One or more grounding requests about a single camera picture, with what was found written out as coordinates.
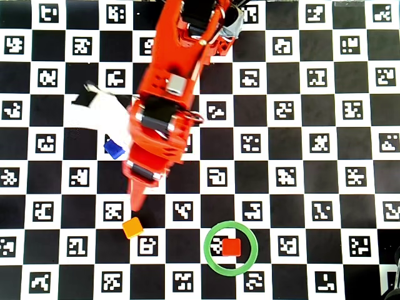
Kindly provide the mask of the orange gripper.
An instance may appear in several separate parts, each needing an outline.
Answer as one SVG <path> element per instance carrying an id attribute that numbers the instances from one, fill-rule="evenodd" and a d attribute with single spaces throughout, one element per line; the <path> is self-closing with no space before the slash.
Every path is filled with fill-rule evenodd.
<path id="1" fill-rule="evenodd" d="M 131 211 L 138 212 L 146 200 L 145 189 L 157 187 L 169 173 L 166 159 L 158 156 L 130 156 L 122 163 L 122 172 L 128 180 Z"/>

